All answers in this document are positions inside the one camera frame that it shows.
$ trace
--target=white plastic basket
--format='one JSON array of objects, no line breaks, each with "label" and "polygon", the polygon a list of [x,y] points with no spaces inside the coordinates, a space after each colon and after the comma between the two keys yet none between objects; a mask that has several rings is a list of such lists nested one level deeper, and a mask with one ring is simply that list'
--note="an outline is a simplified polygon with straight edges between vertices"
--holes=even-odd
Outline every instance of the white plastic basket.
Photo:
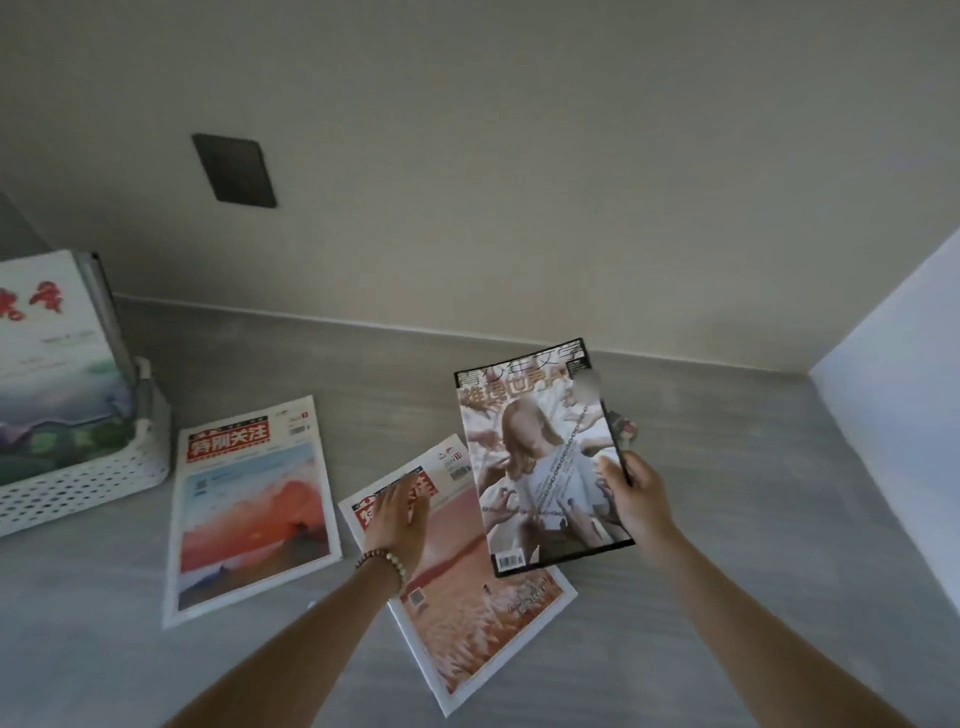
[{"label": "white plastic basket", "polygon": [[170,405],[151,378],[150,362],[136,359],[136,432],[113,455],[0,485],[0,536],[31,528],[162,483],[170,472]]}]

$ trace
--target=white wall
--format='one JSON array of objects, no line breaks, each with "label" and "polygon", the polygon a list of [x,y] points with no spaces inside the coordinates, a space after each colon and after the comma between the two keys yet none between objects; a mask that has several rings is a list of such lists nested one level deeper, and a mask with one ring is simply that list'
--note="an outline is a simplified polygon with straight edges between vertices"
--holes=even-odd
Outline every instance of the white wall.
[{"label": "white wall", "polygon": [[0,187],[119,292],[807,372],[957,224],[957,8],[4,0]]},{"label": "white wall", "polygon": [[20,211],[0,192],[0,260],[50,250]]},{"label": "white wall", "polygon": [[811,375],[960,609],[960,231]]}]

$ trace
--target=floor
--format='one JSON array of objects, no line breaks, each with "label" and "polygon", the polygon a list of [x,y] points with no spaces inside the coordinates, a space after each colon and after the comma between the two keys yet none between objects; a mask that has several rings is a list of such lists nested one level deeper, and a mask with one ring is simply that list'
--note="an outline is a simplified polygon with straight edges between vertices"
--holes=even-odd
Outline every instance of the floor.
[{"label": "floor", "polygon": [[[460,430],[454,370],[527,350],[141,303],[121,314],[182,425],[312,394],[335,499]],[[593,358],[691,539],[920,725],[957,725],[960,619],[810,381]],[[340,583],[357,551],[346,537],[344,563],[163,632],[169,507],[168,483],[0,542],[0,726],[158,725]],[[580,597],[448,720],[384,612],[318,724],[753,724],[635,553],[563,571]]]}]

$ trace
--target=magazine cover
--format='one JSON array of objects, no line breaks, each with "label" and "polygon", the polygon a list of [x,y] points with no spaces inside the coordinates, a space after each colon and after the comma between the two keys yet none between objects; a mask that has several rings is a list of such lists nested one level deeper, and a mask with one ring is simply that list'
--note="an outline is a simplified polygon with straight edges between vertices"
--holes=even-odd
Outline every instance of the magazine cover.
[{"label": "magazine cover", "polygon": [[408,473],[429,494],[423,558],[390,610],[445,716],[486,683],[577,595],[557,569],[493,577],[468,452],[451,435],[340,502],[363,544],[376,495]]},{"label": "magazine cover", "polygon": [[622,461],[583,339],[456,382],[497,576],[633,543],[594,469]]},{"label": "magazine cover", "polygon": [[180,431],[165,627],[340,559],[312,397]]},{"label": "magazine cover", "polygon": [[133,438],[135,374],[118,364],[92,295],[70,251],[0,263],[0,485]]}]

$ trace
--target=bracelet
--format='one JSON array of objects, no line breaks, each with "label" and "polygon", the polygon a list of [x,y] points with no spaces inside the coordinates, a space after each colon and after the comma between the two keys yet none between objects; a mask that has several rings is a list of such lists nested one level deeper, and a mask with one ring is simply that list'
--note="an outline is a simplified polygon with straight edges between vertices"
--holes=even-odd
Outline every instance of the bracelet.
[{"label": "bracelet", "polygon": [[403,588],[407,585],[407,569],[405,569],[400,560],[386,548],[375,548],[373,551],[367,551],[357,561],[356,568],[359,569],[361,566],[363,566],[365,561],[372,559],[374,556],[381,559],[386,559],[394,565],[394,568],[396,569],[396,575],[400,577],[400,588],[396,592],[398,594],[402,592]]}]

